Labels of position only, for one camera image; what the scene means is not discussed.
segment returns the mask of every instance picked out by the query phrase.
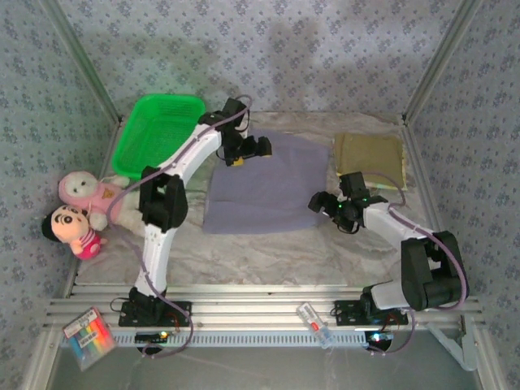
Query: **purple cloth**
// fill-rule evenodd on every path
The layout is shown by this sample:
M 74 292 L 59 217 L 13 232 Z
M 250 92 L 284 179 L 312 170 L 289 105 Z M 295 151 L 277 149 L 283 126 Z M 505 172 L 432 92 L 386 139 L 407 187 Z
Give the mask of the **purple cloth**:
M 330 149 L 279 132 L 256 130 L 271 141 L 269 158 L 255 157 L 240 167 L 220 161 L 206 197 L 202 231 L 210 234 L 265 234 L 310 228 L 327 221 L 309 210 L 324 191 Z

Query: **marble surface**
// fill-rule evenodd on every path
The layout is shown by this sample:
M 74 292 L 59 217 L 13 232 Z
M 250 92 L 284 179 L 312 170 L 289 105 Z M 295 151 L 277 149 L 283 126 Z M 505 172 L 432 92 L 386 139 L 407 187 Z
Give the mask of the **marble surface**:
M 402 128 L 387 119 L 364 114 L 252 113 L 252 126 L 304 137 L 332 147 L 336 132 L 399 135 Z M 333 223 L 269 235 L 206 235 L 202 217 L 206 189 L 216 158 L 206 160 L 187 185 L 189 213 L 177 232 L 168 264 L 169 284 L 347 284 L 364 286 L 395 279 L 397 251 L 377 234 L 362 229 L 355 236 Z M 401 212 L 426 226 L 414 173 L 407 167 L 407 206 Z M 331 158 L 327 190 L 340 192 Z M 389 201 L 392 190 L 376 190 Z M 133 284 L 139 270 L 134 253 L 111 231 L 109 244 L 90 262 L 82 262 L 78 284 Z M 141 245 L 143 240 L 135 236 Z

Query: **green plastic basket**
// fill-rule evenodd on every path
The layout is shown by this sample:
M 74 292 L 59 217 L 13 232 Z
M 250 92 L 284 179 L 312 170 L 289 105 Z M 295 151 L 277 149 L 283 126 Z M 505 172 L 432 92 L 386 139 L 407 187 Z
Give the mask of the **green plastic basket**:
M 112 156 L 114 172 L 139 180 L 145 167 L 158 167 L 184 144 L 205 112 L 204 102 L 196 96 L 142 97 L 134 106 Z

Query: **plush doll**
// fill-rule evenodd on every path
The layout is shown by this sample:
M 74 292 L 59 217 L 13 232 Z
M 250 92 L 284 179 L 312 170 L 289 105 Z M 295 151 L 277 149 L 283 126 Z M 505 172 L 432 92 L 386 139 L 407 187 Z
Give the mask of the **plush doll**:
M 41 232 L 49 240 L 69 244 L 81 260 L 94 258 L 106 243 L 106 239 L 89 226 L 87 211 L 69 205 L 48 214 L 41 224 Z
M 58 195 L 63 203 L 89 212 L 90 226 L 97 231 L 106 228 L 106 212 L 123 188 L 128 186 L 128 177 L 114 176 L 109 182 L 98 181 L 85 171 L 69 173 L 59 182 Z M 112 222 L 127 228 L 138 236 L 145 235 L 145 224 L 138 210 L 139 192 L 131 192 L 118 201 L 112 209 Z

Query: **colorful markers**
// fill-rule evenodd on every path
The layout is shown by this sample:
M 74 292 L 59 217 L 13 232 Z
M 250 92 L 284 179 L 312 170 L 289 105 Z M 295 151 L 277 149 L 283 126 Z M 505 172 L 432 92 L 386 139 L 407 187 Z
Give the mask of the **colorful markers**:
M 63 332 L 82 371 L 115 348 L 114 338 L 95 307 L 74 319 Z

